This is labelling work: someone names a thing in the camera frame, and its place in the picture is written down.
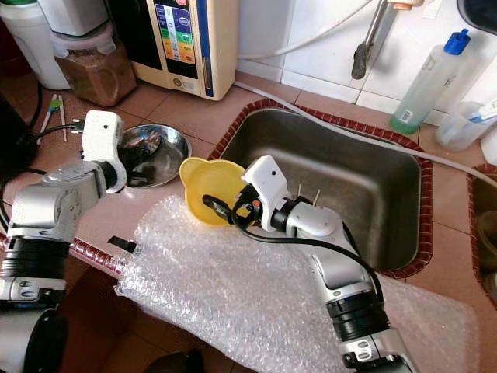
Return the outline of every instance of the white hose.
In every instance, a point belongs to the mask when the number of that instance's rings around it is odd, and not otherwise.
[[[374,138],[367,138],[365,136],[361,136],[360,134],[355,134],[353,132],[344,130],[344,129],[342,129],[342,128],[338,127],[338,126],[335,126],[333,124],[330,124],[328,122],[324,122],[323,120],[320,120],[320,119],[318,119],[316,117],[313,117],[309,113],[306,113],[302,109],[299,109],[295,105],[292,105],[291,103],[288,103],[287,101],[285,101],[284,99],[281,99],[280,97],[274,96],[274,95],[272,95],[270,93],[267,93],[267,92],[264,92],[264,91],[261,91],[260,89],[252,87],[250,85],[246,85],[244,83],[235,82],[234,84],[237,87],[240,87],[240,88],[246,89],[246,90],[248,90],[250,92],[256,93],[258,95],[267,97],[268,99],[271,99],[272,101],[275,101],[275,102],[277,102],[277,103],[285,106],[286,108],[292,110],[294,113],[300,114],[302,117],[304,117],[306,119],[309,119],[309,120],[312,120],[314,123],[319,124],[320,126],[326,128],[328,130],[336,132],[337,134],[342,134],[342,135],[344,135],[344,136],[346,136],[348,138],[353,138],[353,139],[355,139],[357,141],[366,142],[367,144],[376,145],[376,146],[379,146],[381,148],[395,150],[396,152],[400,152],[400,153],[414,155],[415,157],[420,157],[420,158],[423,158],[423,159],[428,159],[430,161],[437,162],[437,163],[440,163],[442,165],[452,167],[454,169],[458,169],[458,170],[463,171],[465,173],[469,173],[470,175],[472,175],[474,177],[477,177],[480,180],[483,180],[486,183],[488,183],[488,184],[492,185],[493,187],[497,188],[497,181],[493,180],[491,177],[488,177],[488,176],[486,176],[483,173],[480,173],[476,169],[472,169],[471,167],[468,167],[468,166],[465,166],[465,165],[461,165],[460,163],[457,163],[457,162],[454,162],[454,161],[450,161],[448,159],[445,159],[445,158],[442,158],[442,157],[438,157],[436,155],[428,154],[428,153],[425,153],[425,152],[419,152],[417,150],[413,150],[413,149],[410,149],[410,148],[404,148],[403,146],[400,146],[400,145],[397,145],[397,144],[391,144],[391,143],[388,143],[388,142],[383,142],[383,141],[380,141],[380,140],[376,140]]]
[[[276,51],[269,51],[269,52],[262,52],[262,53],[248,53],[248,54],[240,54],[238,56],[239,59],[242,60],[255,60],[258,58],[267,58],[267,57],[274,57],[274,56],[279,56],[281,54],[286,54],[291,51],[295,51],[298,48],[302,48],[303,46],[312,43],[313,41],[319,39],[326,33],[329,33],[336,27],[340,26],[342,23],[350,19],[351,17],[355,16],[362,8],[364,8],[366,5],[368,5],[372,0],[366,0],[363,4],[358,6],[355,10],[353,10],[348,16],[345,18],[342,18],[341,20],[333,23],[332,25],[327,25],[325,27],[322,27],[319,29],[316,33],[313,33],[309,37],[306,37],[305,39],[299,40],[298,42],[289,44],[283,48],[277,49]]]

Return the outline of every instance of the yellow funnel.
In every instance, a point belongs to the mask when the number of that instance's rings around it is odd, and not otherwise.
[[[236,197],[245,184],[242,182],[244,168],[236,163],[216,159],[191,157],[179,167],[179,177],[185,186],[185,201],[190,212],[197,219],[209,225],[228,225],[202,202],[204,194],[219,198],[230,208],[236,202]]]

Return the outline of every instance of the wire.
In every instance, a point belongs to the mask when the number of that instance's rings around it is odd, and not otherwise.
[[[337,134],[342,134],[342,135],[344,135],[344,136],[346,136],[348,138],[353,138],[353,139],[355,139],[357,141],[362,141],[362,142],[365,142],[367,144],[376,145],[376,146],[379,146],[381,148],[386,148],[386,149],[394,150],[394,151],[400,152],[400,153],[414,155],[415,157],[420,157],[420,158],[423,158],[423,159],[428,159],[430,161],[437,162],[437,163],[440,163],[442,165],[452,167],[454,169],[458,169],[458,170],[463,171],[465,173],[468,173],[468,174],[470,174],[470,175],[472,175],[472,176],[474,176],[474,177],[476,177],[476,178],[478,178],[480,180],[485,181],[487,184],[490,184],[494,188],[497,188],[497,181],[495,181],[494,179],[492,179],[489,176],[486,176],[484,173],[480,173],[476,169],[472,169],[471,167],[468,167],[468,166],[465,166],[465,165],[461,165],[460,163],[457,163],[457,162],[454,162],[454,161],[450,161],[448,159],[445,159],[445,158],[442,158],[442,157],[439,157],[439,156],[436,156],[436,155],[428,154],[428,153],[425,153],[425,152],[419,152],[417,150],[410,149],[410,148],[404,148],[403,146],[400,146],[399,144],[391,144],[391,143],[388,143],[388,142],[376,140],[374,138],[366,138],[366,137],[364,137],[364,136],[362,136],[360,134],[356,134],[356,133],[350,132],[348,130],[344,130],[344,129],[342,129],[342,128],[334,125],[334,124],[330,124],[328,122],[324,122],[321,119],[313,117],[312,115],[310,115],[309,113],[303,111],[299,107],[296,107],[295,105],[292,105],[291,103],[288,103],[284,99],[281,99],[280,97],[274,96],[274,95],[272,95],[272,94],[270,94],[268,92],[264,92],[264,91],[262,91],[260,89],[257,89],[255,87],[252,87],[250,85],[246,85],[246,84],[240,83],[240,82],[235,82],[234,85],[236,85],[237,87],[246,89],[246,90],[248,90],[250,92],[254,92],[254,93],[258,94],[258,95],[267,97],[268,99],[271,99],[272,101],[275,101],[275,102],[279,103],[280,105],[283,105],[286,108],[292,110],[294,113],[300,114],[302,117],[304,117],[306,119],[309,119],[310,121],[312,121],[312,122],[320,125],[321,127],[324,127],[324,128],[326,128],[328,130],[331,130],[331,131],[333,131],[333,132],[335,132]]]
[[[33,117],[31,118],[31,121],[30,121],[30,125],[29,125],[30,130],[32,130],[34,125],[36,124],[36,121],[38,120],[38,117],[40,116],[41,107],[43,105],[43,86],[41,85],[40,82],[38,82],[37,91],[38,91],[38,104],[36,105],[36,109],[34,110]]]
[[[340,253],[344,256],[347,256],[348,258],[350,258],[353,261],[355,261],[356,263],[358,263],[370,275],[371,280],[374,283],[374,288],[376,289],[376,294],[377,294],[378,300],[380,301],[381,304],[384,303],[383,290],[381,289],[380,280],[378,279],[376,272],[374,271],[373,268],[370,267],[370,265],[368,263],[366,263],[364,260],[362,260],[359,256],[357,256],[354,253],[351,253],[347,249],[343,249],[340,246],[333,245],[332,243],[329,243],[329,242],[319,241],[317,239],[300,239],[300,238],[295,238],[295,237],[291,237],[291,238],[290,237],[289,238],[264,237],[262,235],[257,235],[255,233],[249,232],[246,228],[244,228],[240,224],[240,221],[238,220],[238,215],[236,214],[236,212],[241,207],[242,206],[239,202],[237,202],[234,205],[233,210],[231,211],[231,219],[233,220],[233,224],[235,225],[235,227],[238,228],[238,230],[243,235],[249,237],[250,239],[254,239],[255,241],[260,241],[260,242],[265,242],[265,243],[320,246],[320,247],[324,247],[326,249],[330,249],[332,251],[335,251],[337,253]]]
[[[39,134],[35,134],[34,136],[32,136],[29,139],[29,141],[31,141],[31,142],[36,141],[39,138],[42,138],[43,136],[45,136],[47,134],[51,134],[52,132],[55,132],[55,131],[65,130],[65,129],[74,130],[75,128],[76,128],[76,126],[73,125],[73,124],[69,124],[67,126],[56,126],[56,127],[48,128],[47,130],[45,130],[43,132],[40,132]]]
[[[313,41],[319,39],[323,35],[329,33],[336,27],[340,26],[342,23],[345,21],[349,20],[353,16],[355,16],[360,10],[362,10],[366,5],[368,5],[372,0],[366,0],[363,4],[358,6],[356,9],[354,9],[349,15],[347,15],[345,18],[340,19],[339,21],[333,23],[332,25],[327,25],[325,27],[322,27],[319,29],[316,33],[313,33],[309,37],[306,37],[305,39],[299,40],[295,43],[289,44],[283,48],[277,49],[275,51],[269,51],[269,52],[262,52],[262,53],[248,53],[248,54],[240,54],[238,56],[239,59],[243,60],[255,60],[258,58],[267,58],[267,57],[274,57],[274,56],[279,56],[281,54],[286,54],[291,51],[295,51],[298,48],[302,48],[305,45],[308,45],[309,43],[312,43]]]
[[[7,233],[7,230],[9,229],[9,222],[10,218],[9,215],[7,214],[7,210],[5,209],[5,201],[3,200],[3,191],[5,189],[5,186],[7,183],[19,176],[22,173],[36,173],[38,175],[45,175],[46,172],[42,171],[40,169],[32,169],[30,167],[26,169],[21,169],[17,170],[14,173],[6,176],[1,182],[0,182],[0,222],[2,223],[2,227],[5,230],[5,233]]]

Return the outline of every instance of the red trim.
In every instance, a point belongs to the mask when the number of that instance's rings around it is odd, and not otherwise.
[[[488,163],[484,163],[479,166],[473,167],[477,171],[484,174],[496,174],[497,167],[490,165]],[[485,295],[490,299],[490,302],[494,305],[494,308],[497,309],[497,302],[492,299],[487,290],[483,287],[483,277],[481,276],[481,268],[480,268],[480,259],[478,256],[478,235],[476,233],[476,212],[474,211],[474,191],[473,191],[473,181],[474,176],[467,174],[467,193],[469,195],[469,222],[471,229],[471,250],[473,257],[473,273],[476,277],[476,280],[480,284],[481,288],[485,292]]]
[[[228,146],[229,141],[235,135],[237,129],[240,128],[242,122],[245,118],[254,111],[261,110],[262,108],[280,108],[284,109],[279,103],[275,103],[270,99],[261,99],[254,103],[250,103],[240,114],[236,117],[233,124],[228,128],[226,134],[223,136],[221,141],[217,144],[216,148],[210,153],[208,159],[218,159],[223,151]],[[367,134],[373,134],[375,136],[385,138],[399,143],[400,145],[418,150],[423,152],[422,148],[418,146],[414,141],[409,138],[397,134],[392,131],[383,130],[380,128],[368,126],[367,124],[359,123],[354,120],[349,120],[346,118],[337,117],[328,113],[323,113],[314,109],[309,109],[304,106],[299,106],[302,110],[306,111],[310,115],[317,117],[325,122],[335,124],[340,127],[349,128],[355,131],[364,132]],[[432,258],[433,255],[433,240],[432,240],[432,213],[433,213],[433,164],[431,161],[426,159],[418,159],[418,163],[421,166],[421,213],[419,216],[419,249],[414,260],[406,267],[400,270],[386,270],[382,271],[389,277],[403,279],[414,274],[417,274],[422,270]]]
[[[0,233],[0,249],[6,251],[8,244],[9,239],[3,233]],[[116,261],[111,255],[98,250],[96,247],[93,247],[80,239],[75,239],[74,243],[71,245],[71,254],[75,257],[81,256],[86,260],[94,262],[94,265],[97,268],[99,266],[105,267],[111,272],[120,274],[120,271],[116,268]]]

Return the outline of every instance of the blue bottle cap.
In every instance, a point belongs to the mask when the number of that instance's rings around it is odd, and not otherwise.
[[[467,34],[467,29],[463,29],[460,33],[452,33],[443,50],[448,54],[458,56],[463,53],[464,48],[470,40],[471,38]]]

